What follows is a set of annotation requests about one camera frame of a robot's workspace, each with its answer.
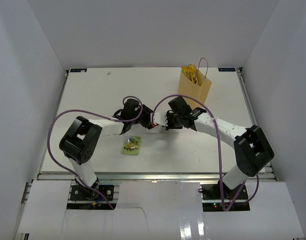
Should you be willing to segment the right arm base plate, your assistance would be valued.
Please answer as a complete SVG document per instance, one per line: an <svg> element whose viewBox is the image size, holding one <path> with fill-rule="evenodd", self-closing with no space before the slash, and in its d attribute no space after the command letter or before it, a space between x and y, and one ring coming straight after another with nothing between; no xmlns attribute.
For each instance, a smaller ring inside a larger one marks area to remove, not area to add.
<svg viewBox="0 0 306 240"><path fill-rule="evenodd" d="M236 195L239 186L234 190L224 190L224 202L225 208L228 208L233 197ZM221 202L221 193L220 186L218 183L214 184L202 184L198 189L198 192L202 197L202 206L203 212L223 212L222 202ZM248 192L246 187L243 186L239 195L236 198L236 201L230 208L230 212L248 212L250 211L249 203L245 203L249 199Z"/></svg>

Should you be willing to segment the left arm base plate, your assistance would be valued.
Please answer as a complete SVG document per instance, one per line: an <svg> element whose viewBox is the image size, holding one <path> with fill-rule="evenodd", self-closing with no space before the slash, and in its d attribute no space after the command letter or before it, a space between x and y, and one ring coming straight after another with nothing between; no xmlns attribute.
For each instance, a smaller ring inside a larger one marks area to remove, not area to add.
<svg viewBox="0 0 306 240"><path fill-rule="evenodd" d="M98 191L101 192L112 205L107 204L103 197L83 186L72 185L67 202L68 210L113 210L116 207L114 203L114 185L99 185Z"/></svg>

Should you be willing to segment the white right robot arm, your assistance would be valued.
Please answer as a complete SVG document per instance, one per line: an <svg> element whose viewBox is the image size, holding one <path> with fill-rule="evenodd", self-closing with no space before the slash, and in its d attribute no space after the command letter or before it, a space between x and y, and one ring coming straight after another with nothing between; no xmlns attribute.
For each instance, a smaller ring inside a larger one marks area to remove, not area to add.
<svg viewBox="0 0 306 240"><path fill-rule="evenodd" d="M187 128L208 134L235 151L236 164L223 175L218 187L219 195L226 200L231 199L245 180L257 175L275 157L263 130L257 125L244 127L215 119L209 110L192 109L182 96L169 101L168 105L171 109L166 113L168 129Z"/></svg>

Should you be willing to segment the yellow M&M packet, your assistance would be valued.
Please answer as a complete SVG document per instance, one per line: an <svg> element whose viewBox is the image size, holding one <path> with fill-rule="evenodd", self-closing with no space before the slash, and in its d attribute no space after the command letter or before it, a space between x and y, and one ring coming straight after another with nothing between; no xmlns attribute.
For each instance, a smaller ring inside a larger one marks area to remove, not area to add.
<svg viewBox="0 0 306 240"><path fill-rule="evenodd" d="M182 67L182 73L191 82L194 80L194 68L191 65Z"/></svg>
<svg viewBox="0 0 306 240"><path fill-rule="evenodd" d="M187 78L194 84L198 84L197 69L193 64L189 64L187 68Z"/></svg>

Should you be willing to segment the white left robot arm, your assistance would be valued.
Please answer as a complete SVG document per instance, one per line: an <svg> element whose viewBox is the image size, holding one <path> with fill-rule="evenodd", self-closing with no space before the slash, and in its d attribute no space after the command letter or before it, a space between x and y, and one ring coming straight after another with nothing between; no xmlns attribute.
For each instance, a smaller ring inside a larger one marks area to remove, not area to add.
<svg viewBox="0 0 306 240"><path fill-rule="evenodd" d="M91 157L100 138L111 135L122 135L133 125L142 125L146 129L153 128L151 114L153 110L140 105L138 100L128 99L123 108L109 119L90 120L78 116L73 121L59 143L60 150L69 159L77 174L75 182L83 196L92 200L98 196L99 180L96 176Z"/></svg>

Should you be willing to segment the green candy packet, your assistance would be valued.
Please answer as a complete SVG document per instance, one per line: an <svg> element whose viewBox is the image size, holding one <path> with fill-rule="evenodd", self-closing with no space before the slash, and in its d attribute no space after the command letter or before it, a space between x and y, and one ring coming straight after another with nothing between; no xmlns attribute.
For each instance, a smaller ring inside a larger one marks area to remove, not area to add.
<svg viewBox="0 0 306 240"><path fill-rule="evenodd" d="M141 136L127 135L123 139L121 154L123 155L138 155L141 146Z"/></svg>

